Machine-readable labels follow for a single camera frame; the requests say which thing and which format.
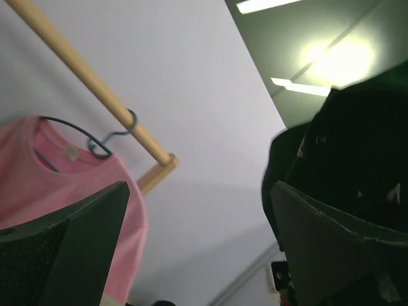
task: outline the wooden clothes rack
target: wooden clothes rack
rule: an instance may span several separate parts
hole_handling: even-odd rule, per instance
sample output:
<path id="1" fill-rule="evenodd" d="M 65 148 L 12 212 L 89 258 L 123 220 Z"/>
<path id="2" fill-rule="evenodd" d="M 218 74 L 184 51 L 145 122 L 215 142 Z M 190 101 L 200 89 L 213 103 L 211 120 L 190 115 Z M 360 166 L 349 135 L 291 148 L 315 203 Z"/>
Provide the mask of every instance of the wooden clothes rack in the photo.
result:
<path id="1" fill-rule="evenodd" d="M 97 76 L 64 36 L 45 18 L 31 0 L 5 0 L 26 24 L 51 48 L 82 83 L 97 97 L 109 112 L 126 128 L 133 117 L 119 98 Z M 136 126 L 133 137 L 157 161 L 157 165 L 137 180 L 143 195 L 164 179 L 179 164 L 174 154 L 168 154 L 141 124 Z"/>

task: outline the hanger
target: hanger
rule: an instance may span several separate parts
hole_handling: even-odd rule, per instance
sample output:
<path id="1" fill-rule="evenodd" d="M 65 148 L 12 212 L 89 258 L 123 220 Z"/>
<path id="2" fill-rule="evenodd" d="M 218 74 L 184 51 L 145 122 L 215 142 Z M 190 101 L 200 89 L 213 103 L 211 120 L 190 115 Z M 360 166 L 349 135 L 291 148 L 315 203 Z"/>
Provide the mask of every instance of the hanger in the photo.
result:
<path id="1" fill-rule="evenodd" d="M 88 137 L 87 140 L 87 146 L 89 151 L 97 158 L 101 158 L 101 159 L 105 159 L 110 157 L 113 153 L 110 149 L 108 149 L 108 147 L 106 147 L 106 143 L 113 138 L 114 136 L 124 136 L 124 135 L 128 135 L 130 133 L 132 133 L 137 126 L 138 123 L 138 117 L 136 116 L 135 112 L 132 110 L 129 110 L 129 112 L 131 113 L 131 115 L 133 116 L 133 123 L 132 126 L 127 130 L 127 131 L 115 131 L 112 133 L 109 133 L 106 137 L 103 138 L 102 141 L 99 141 L 95 136 L 93 136 L 92 134 L 88 133 L 86 130 L 80 128 L 79 126 L 76 126 L 68 121 L 62 120 L 62 119 L 58 119 L 58 118 L 54 118 L 54 117 L 48 117 L 48 116 L 40 116 L 39 120 L 50 120 L 50 121 L 55 121 L 55 122 L 59 122 L 62 124 L 65 124 L 71 128 L 76 129 L 77 131 L 81 132 L 82 134 L 84 134 L 85 136 Z M 98 154 L 95 152 L 97 145 L 106 152 L 106 154 Z M 55 172 L 60 172 L 40 151 L 38 151 L 37 149 L 34 148 L 35 153 L 37 154 L 38 157 L 40 157 L 52 170 L 54 170 Z"/>

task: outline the fluorescent light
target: fluorescent light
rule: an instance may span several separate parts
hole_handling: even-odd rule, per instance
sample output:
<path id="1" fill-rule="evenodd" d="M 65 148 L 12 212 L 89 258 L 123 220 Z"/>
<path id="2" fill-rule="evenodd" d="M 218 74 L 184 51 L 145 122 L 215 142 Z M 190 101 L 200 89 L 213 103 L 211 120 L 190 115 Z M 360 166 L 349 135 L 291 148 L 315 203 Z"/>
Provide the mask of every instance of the fluorescent light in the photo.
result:
<path id="1" fill-rule="evenodd" d="M 241 14 L 254 13 L 255 11 L 267 10 L 276 6 L 285 5 L 300 0 L 246 0 L 237 3 L 237 7 Z"/>
<path id="2" fill-rule="evenodd" d="M 314 94 L 315 96 L 327 97 L 331 90 L 329 87 L 292 83 L 291 80 L 286 80 L 284 78 L 270 79 L 275 85 L 285 87 L 289 91 L 302 92 L 304 94 Z"/>

